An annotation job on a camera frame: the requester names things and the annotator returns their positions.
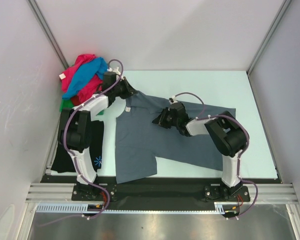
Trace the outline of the grey t shirt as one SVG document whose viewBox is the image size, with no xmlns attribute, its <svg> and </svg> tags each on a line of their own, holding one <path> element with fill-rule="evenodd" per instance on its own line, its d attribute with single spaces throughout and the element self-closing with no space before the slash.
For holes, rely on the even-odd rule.
<svg viewBox="0 0 300 240">
<path fill-rule="evenodd" d="M 116 119 L 115 171 L 119 184 L 157 174 L 156 158 L 221 171 L 223 160 L 208 135 L 183 136 L 176 128 L 153 123 L 167 99 L 142 92 L 125 100 L 125 110 Z"/>
</svg>

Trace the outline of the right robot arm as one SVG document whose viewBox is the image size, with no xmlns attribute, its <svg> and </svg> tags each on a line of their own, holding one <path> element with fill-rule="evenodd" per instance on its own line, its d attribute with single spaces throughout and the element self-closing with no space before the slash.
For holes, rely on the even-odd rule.
<svg viewBox="0 0 300 240">
<path fill-rule="evenodd" d="M 220 188 L 220 194 L 225 200 L 232 201 L 238 196 L 238 186 L 242 183 L 241 156 L 250 144 L 248 132 L 229 111 L 203 118 L 190 118 L 183 103 L 172 98 L 169 102 L 170 106 L 163 108 L 152 123 L 165 129 L 175 127 L 186 137 L 210 136 L 222 155 L 221 180 L 225 185 Z"/>
</svg>

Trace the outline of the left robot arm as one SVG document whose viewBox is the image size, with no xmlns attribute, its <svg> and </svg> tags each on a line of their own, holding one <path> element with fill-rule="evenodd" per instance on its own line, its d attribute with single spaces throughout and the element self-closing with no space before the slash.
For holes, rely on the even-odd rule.
<svg viewBox="0 0 300 240">
<path fill-rule="evenodd" d="M 90 156 L 95 116 L 109 108 L 117 97 L 124 100 L 137 93 L 122 72 L 109 69 L 103 75 L 101 89 L 97 93 L 80 105 L 61 111 L 57 140 L 69 154 L 77 174 L 76 180 L 85 185 L 83 194 L 90 200 L 97 199 L 101 193 L 101 188 L 93 183 L 97 172 Z"/>
</svg>

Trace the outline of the green plastic bin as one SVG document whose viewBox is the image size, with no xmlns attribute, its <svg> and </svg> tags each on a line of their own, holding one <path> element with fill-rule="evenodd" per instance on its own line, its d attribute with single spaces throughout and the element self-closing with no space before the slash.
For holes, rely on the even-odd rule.
<svg viewBox="0 0 300 240">
<path fill-rule="evenodd" d="M 109 105 L 109 100 L 106 96 L 100 96 L 98 98 L 90 98 L 87 101 L 74 105 L 71 100 L 62 100 L 60 105 L 60 112 L 64 109 L 78 109 L 79 112 L 89 112 L 90 116 L 102 116 L 105 109 Z"/>
</svg>

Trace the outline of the folded black t shirt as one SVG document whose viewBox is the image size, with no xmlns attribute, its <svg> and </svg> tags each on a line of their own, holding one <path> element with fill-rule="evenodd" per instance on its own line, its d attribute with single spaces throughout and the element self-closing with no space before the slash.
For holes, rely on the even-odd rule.
<svg viewBox="0 0 300 240">
<path fill-rule="evenodd" d="M 91 127 L 91 145 L 89 147 L 90 158 L 93 169 L 95 171 L 102 167 L 103 155 L 103 139 L 104 139 L 105 125 L 103 121 L 95 120 Z M 51 167 L 52 171 L 57 173 L 75 173 L 75 167 L 70 155 L 60 144 L 56 149 L 56 154 Z"/>
</svg>

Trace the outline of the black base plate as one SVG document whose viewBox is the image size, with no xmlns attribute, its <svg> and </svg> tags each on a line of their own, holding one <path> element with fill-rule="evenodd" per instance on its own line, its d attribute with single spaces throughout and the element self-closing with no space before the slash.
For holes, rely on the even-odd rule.
<svg viewBox="0 0 300 240">
<path fill-rule="evenodd" d="M 239 190 L 230 194 L 219 178 L 149 177 L 128 183 L 117 183 L 114 177 L 100 176 L 97 184 L 109 195 L 108 210 L 117 211 L 208 211 L 216 202 L 236 203 L 242 197 L 247 203 L 255 189 L 280 184 L 279 179 L 248 178 Z"/>
</svg>

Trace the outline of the left aluminium corner post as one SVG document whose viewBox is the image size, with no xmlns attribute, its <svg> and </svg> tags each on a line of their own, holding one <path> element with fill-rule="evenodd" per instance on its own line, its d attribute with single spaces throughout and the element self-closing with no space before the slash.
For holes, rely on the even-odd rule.
<svg viewBox="0 0 300 240">
<path fill-rule="evenodd" d="M 46 36 L 49 44 L 51 45 L 54 53 L 56 54 L 58 60 L 60 61 L 61 65 L 64 69 L 69 67 L 69 64 L 58 44 L 57 39 L 55 38 L 48 21 L 46 20 L 38 2 L 36 0 L 26 0 L 27 4 L 29 5 L 34 17 L 36 18 L 39 26 L 41 27 L 44 35 Z"/>
</svg>

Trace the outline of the aluminium corner post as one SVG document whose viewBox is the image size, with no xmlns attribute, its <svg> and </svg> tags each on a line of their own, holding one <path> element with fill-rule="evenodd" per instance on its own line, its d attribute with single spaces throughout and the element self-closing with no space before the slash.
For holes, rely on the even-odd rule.
<svg viewBox="0 0 300 240">
<path fill-rule="evenodd" d="M 29 5 L 34 17 L 36 18 L 39 26 L 41 27 L 44 35 L 46 36 L 49 44 L 51 45 L 54 53 L 56 54 L 58 60 L 60 61 L 61 65 L 64 69 L 69 67 L 69 64 L 58 44 L 57 39 L 55 38 L 48 21 L 46 20 L 38 2 L 36 0 L 26 0 L 27 4 Z"/>
<path fill-rule="evenodd" d="M 247 71 L 246 74 L 248 77 L 251 76 L 252 72 L 254 71 L 254 68 L 256 67 L 257 63 L 259 62 L 261 56 L 263 55 L 264 51 L 266 50 L 267 46 L 269 45 L 272 37 L 274 36 L 276 30 L 278 29 L 280 23 L 282 22 L 284 16 L 286 15 L 288 9 L 290 8 L 291 4 L 293 3 L 293 0 L 284 0 L 275 15 L 265 37 L 263 38 L 257 52 L 255 53 Z"/>
</svg>

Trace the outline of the aluminium frame rail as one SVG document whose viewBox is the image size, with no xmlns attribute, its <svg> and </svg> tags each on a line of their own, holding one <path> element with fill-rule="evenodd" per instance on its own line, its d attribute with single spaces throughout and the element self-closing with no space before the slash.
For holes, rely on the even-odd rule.
<svg viewBox="0 0 300 240">
<path fill-rule="evenodd" d="M 69 203 L 74 183 L 32 183 L 27 203 Z M 298 204 L 292 184 L 258 184 L 257 204 Z"/>
</svg>

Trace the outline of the right aluminium corner post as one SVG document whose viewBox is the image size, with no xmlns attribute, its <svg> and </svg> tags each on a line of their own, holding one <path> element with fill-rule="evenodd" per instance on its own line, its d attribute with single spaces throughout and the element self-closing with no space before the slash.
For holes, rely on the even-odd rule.
<svg viewBox="0 0 300 240">
<path fill-rule="evenodd" d="M 256 67 L 257 63 L 259 62 L 261 56 L 263 55 L 264 51 L 266 50 L 267 46 L 269 45 L 272 37 L 274 36 L 276 30 L 278 29 L 280 23 L 282 22 L 284 16 L 286 15 L 288 9 L 290 8 L 291 4 L 293 3 L 293 0 L 284 0 L 275 15 L 265 37 L 263 38 L 257 52 L 255 53 L 247 71 L 246 74 L 248 77 L 251 76 L 252 72 L 254 71 L 254 68 Z"/>
</svg>

